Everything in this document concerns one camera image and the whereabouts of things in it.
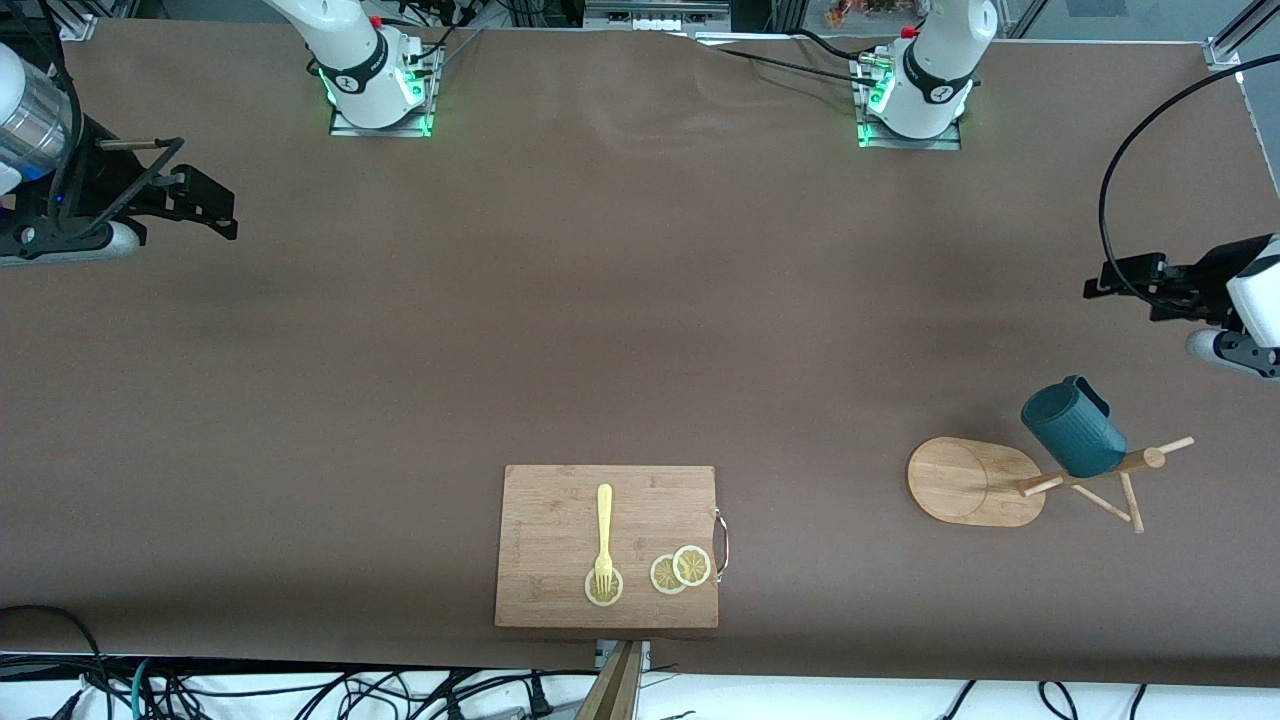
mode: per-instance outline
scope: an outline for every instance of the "blue mug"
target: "blue mug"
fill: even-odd
[[[1129,451],[1129,441],[1111,424],[1111,405],[1083,375],[1033,395],[1023,405],[1023,424],[1074,478],[1110,473]]]

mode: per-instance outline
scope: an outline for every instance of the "tabletop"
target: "tabletop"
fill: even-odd
[[[485,31],[424,140],[329,137],[288,26],[102,22],[68,56],[241,236],[4,273],[0,602],[108,652],[589,666],[598,632],[493,626],[503,468],[713,465],[721,625],[657,664],[1280,679],[1274,387],[1080,299],[1106,161],[1198,46],[996,42],[959,152],[859,149],[847,85],[660,33]],[[1167,113],[1112,200],[1121,255],[1274,231],[1240,88]],[[913,503],[931,437],[1051,468],[1018,411],[1075,373],[1135,445],[1197,438],[1134,478],[1146,534],[1074,493],[1019,529]]]

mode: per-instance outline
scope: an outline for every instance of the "lemon slice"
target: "lemon slice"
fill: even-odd
[[[696,544],[686,544],[677,550],[671,560],[671,568],[681,584],[695,587],[712,577],[712,559]]]
[[[676,570],[671,565],[673,555],[663,555],[649,566],[649,582],[663,594],[676,594],[684,592],[685,583],[676,577]]]
[[[594,579],[595,579],[595,569],[593,568],[591,570],[586,571],[586,582],[584,583],[582,587],[582,589],[586,592],[586,600],[590,600],[591,602],[599,605],[600,607],[608,607],[614,602],[617,602],[620,597],[622,597],[622,573],[618,573],[617,568],[613,569],[613,582],[609,583],[609,592],[604,593],[603,596],[595,594],[595,588],[593,587],[595,583],[591,582]]]

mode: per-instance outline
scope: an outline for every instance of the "gray floor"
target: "gray floor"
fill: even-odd
[[[812,0],[814,4],[828,0]],[[1028,0],[1010,0],[1020,12]],[[1038,40],[1202,41],[1221,29],[1248,0],[1051,0],[1028,37]],[[284,22],[262,0],[142,0],[140,14],[175,19]],[[1242,53],[1244,59],[1280,53],[1280,22]],[[1245,78],[1262,143],[1280,160],[1280,64]]]

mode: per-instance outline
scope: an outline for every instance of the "wooden cutting board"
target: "wooden cutting board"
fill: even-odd
[[[609,555],[622,597],[586,600],[599,551],[595,492],[613,486]],[[658,465],[508,465],[502,496],[498,602],[503,628],[714,628],[713,575],[678,594],[649,582],[653,561],[686,544],[714,557],[716,469]]]

